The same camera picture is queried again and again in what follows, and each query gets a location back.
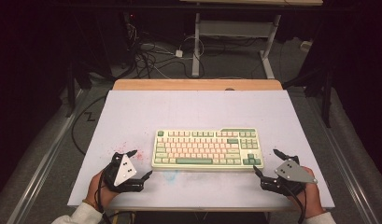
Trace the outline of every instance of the hand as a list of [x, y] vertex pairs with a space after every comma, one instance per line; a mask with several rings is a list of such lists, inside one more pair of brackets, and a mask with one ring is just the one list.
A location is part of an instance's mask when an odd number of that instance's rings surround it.
[[[314, 176], [313, 171], [307, 167], [303, 167], [310, 175]], [[305, 206], [304, 202], [306, 201], [306, 211], [305, 218], [315, 217], [325, 213], [324, 209], [321, 207], [321, 200], [319, 198], [319, 190], [317, 184], [306, 184], [305, 190], [297, 195], [297, 198]], [[293, 204], [301, 210], [299, 204], [291, 196], [287, 197], [292, 201]]]
[[[88, 195], [86, 196], [86, 200], [89, 203], [92, 203], [94, 209], [97, 211], [98, 211], [98, 205], [96, 200], [98, 200], [98, 195], [96, 191], [98, 190], [98, 183], [100, 181], [101, 174], [102, 174], [102, 171], [92, 178], [92, 181], [89, 185]], [[117, 192], [110, 191], [109, 188], [106, 187], [106, 184], [103, 181], [101, 184], [100, 195], [101, 195], [101, 205], [103, 206], [103, 208], [106, 208], [107, 206], [109, 206], [111, 201], [119, 194]]]

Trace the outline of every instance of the white sleeve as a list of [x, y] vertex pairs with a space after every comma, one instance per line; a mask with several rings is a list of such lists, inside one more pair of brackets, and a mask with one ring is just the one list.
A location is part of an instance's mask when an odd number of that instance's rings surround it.
[[304, 224], [335, 224], [331, 213], [326, 212], [316, 217], [308, 218], [304, 221]]
[[72, 224], [81, 224], [81, 223], [88, 223], [88, 224], [94, 224], [98, 223], [101, 220], [101, 217], [103, 215], [99, 212], [97, 212], [93, 207], [86, 203], [82, 203], [77, 210], [72, 214], [72, 216], [62, 216], [56, 218], [52, 223], [53, 224], [65, 224], [65, 223], [72, 223]]

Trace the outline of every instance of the space bar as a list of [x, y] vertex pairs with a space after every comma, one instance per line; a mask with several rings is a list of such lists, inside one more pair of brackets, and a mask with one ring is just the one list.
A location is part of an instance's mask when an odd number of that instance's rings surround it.
[[177, 159], [177, 164], [212, 164], [211, 159]]

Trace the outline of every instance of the dark background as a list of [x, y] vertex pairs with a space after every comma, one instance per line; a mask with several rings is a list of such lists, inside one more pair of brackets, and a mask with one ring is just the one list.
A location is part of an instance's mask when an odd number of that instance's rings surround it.
[[[338, 0], [325, 1], [324, 5], [358, 3], [364, 5], [357, 16], [332, 16], [324, 23], [313, 15], [307, 16], [307, 20], [299, 14], [283, 16], [277, 40], [294, 36], [309, 40], [318, 32], [300, 75], [334, 58], [333, 86], [382, 173], [382, 1]], [[179, 40], [181, 34], [193, 29], [193, 18], [190, 22], [189, 15], [165, 15], [161, 17], [165, 21], [163, 26], [150, 18], [152, 14], [140, 16], [144, 16], [144, 23], [138, 21], [143, 29], [165, 34], [168, 39]], [[46, 1], [0, 3], [0, 191], [24, 151], [61, 106], [59, 95], [65, 87], [70, 62], [77, 66], [84, 61], [102, 73], [110, 73], [109, 63], [113, 59], [109, 55], [118, 52], [106, 49], [117, 48], [102, 48], [104, 34], [109, 34], [108, 26], [100, 26], [102, 33], [96, 29], [99, 23], [115, 21], [115, 17], [84, 14], [78, 18], [83, 18], [78, 22], [85, 27], [84, 32], [79, 31], [73, 14], [54, 10]], [[116, 39], [120, 46], [125, 45], [123, 41]], [[78, 71], [86, 73], [88, 69], [91, 68]], [[305, 85], [319, 82], [320, 76]]]

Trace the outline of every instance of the mechanical keyboard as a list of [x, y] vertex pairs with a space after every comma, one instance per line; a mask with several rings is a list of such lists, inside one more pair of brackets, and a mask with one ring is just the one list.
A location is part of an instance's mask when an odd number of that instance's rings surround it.
[[229, 171], [263, 168], [256, 129], [159, 130], [155, 134], [154, 169]]

